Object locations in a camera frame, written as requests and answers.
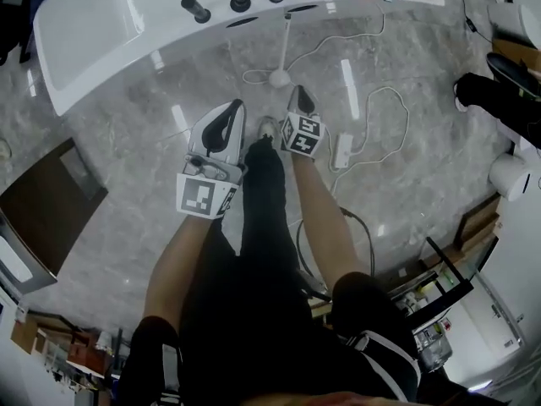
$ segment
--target white sneaker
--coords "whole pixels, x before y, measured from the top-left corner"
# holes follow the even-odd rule
[[[257,139],[261,140],[263,137],[269,137],[272,145],[278,139],[280,127],[278,121],[271,116],[264,116],[261,119],[260,127],[257,131]]]
[[[459,112],[466,112],[467,107],[465,105],[462,105],[460,101],[458,101],[458,98],[456,97],[456,83],[453,85],[453,91],[455,92],[455,107]]]
[[[0,161],[6,161],[11,157],[11,148],[6,140],[0,139]]]

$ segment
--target power adapter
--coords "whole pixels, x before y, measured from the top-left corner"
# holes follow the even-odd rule
[[[346,132],[341,132],[336,137],[335,150],[333,152],[332,166],[334,168],[347,168],[349,166],[349,157],[352,155],[353,136]]]
[[[468,17],[466,17],[466,25],[473,33],[477,32],[477,27]]]

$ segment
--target shoe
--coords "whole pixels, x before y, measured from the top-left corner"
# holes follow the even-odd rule
[[[462,105],[460,101],[458,101],[458,97],[456,96],[456,83],[453,85],[453,91],[455,92],[455,107],[459,112],[466,112],[467,107],[465,105]]]
[[[269,137],[272,145],[275,144],[275,141],[278,140],[278,134],[280,133],[280,128],[278,121],[271,116],[264,116],[261,119],[260,127],[257,131],[257,139],[261,140],[263,137]]]

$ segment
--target person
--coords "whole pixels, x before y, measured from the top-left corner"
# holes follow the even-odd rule
[[[292,153],[306,235],[333,301],[333,331],[313,323],[287,227],[277,134],[277,121],[264,118],[245,157],[239,256],[220,221],[188,216],[156,263],[120,404],[415,400],[417,348],[404,316],[363,272],[312,158]]]
[[[460,112],[476,105],[541,149],[541,102],[520,97],[506,85],[481,75],[464,74],[454,85]]]

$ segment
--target marble floor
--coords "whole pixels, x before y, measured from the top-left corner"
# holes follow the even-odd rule
[[[452,85],[460,75],[489,75],[484,56],[490,44],[465,30],[462,0],[445,1],[443,8],[393,10],[382,36],[328,41],[291,71],[295,83],[314,93],[331,133],[349,131],[359,144],[366,128],[364,104],[372,90],[394,87],[411,112],[403,149],[381,164],[356,167],[336,191],[340,204],[372,231],[377,272],[418,256],[427,235],[448,239],[462,213],[494,192],[487,180],[489,166],[509,147],[488,114],[478,108],[462,114],[454,108]],[[486,4],[494,1],[467,0],[468,14],[486,35]],[[288,60],[326,36],[380,27],[379,14],[293,24]],[[134,85],[90,95],[61,118],[52,110],[37,59],[19,65],[10,57],[0,68],[0,136],[11,145],[13,157],[0,165],[0,190],[69,136],[109,190],[58,283],[26,296],[26,303],[81,326],[134,330],[152,267],[183,220],[175,211],[175,185],[190,126],[233,98],[243,99],[248,109],[248,142],[259,117],[283,116],[291,88],[275,91],[242,81],[247,69],[276,66],[279,46],[280,29],[238,38]],[[344,77],[344,65],[351,67],[352,80]],[[370,136],[360,161],[378,160],[395,149],[405,127],[404,110],[392,92],[381,92],[372,105]],[[287,218],[294,233],[299,201],[291,161],[286,154],[282,158]],[[322,148],[316,164],[330,184],[335,175],[327,161],[328,151]],[[241,200],[235,197],[224,221],[236,249],[243,226]],[[363,230],[352,224],[352,233],[359,257],[368,261]],[[308,255],[305,241],[301,245]]]

